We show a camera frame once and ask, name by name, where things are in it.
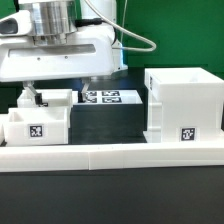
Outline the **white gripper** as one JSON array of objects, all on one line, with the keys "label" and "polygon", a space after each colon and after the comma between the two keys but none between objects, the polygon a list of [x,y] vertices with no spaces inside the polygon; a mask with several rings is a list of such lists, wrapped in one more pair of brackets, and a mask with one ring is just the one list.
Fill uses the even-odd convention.
[{"label": "white gripper", "polygon": [[42,94],[34,88],[38,80],[83,78],[78,100],[84,103],[91,76],[115,71],[112,26],[78,27],[72,16],[46,10],[39,18],[21,10],[0,19],[0,82],[23,82],[35,104]]}]

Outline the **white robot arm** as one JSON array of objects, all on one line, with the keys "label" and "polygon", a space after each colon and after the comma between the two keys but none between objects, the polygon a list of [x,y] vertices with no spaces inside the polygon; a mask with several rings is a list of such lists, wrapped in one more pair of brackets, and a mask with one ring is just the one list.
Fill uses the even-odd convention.
[{"label": "white robot arm", "polygon": [[80,78],[81,99],[90,79],[123,68],[116,20],[96,9],[79,19],[75,0],[17,0],[19,10],[0,19],[0,82]]}]

